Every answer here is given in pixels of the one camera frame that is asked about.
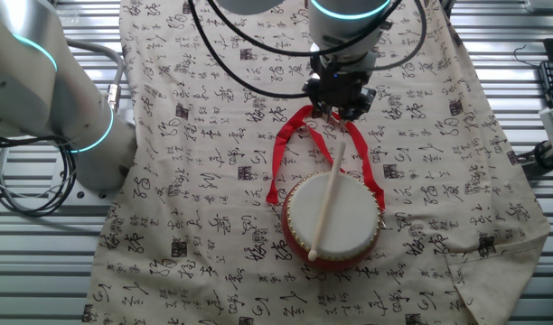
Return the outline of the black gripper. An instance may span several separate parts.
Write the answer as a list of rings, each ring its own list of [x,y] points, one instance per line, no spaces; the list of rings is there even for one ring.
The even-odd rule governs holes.
[[[360,67],[364,60],[348,64],[313,56],[309,62],[312,75],[303,92],[314,102],[312,118],[329,118],[331,107],[338,107],[342,120],[352,122],[364,114],[362,108],[370,108],[376,91],[365,88],[371,72]]]

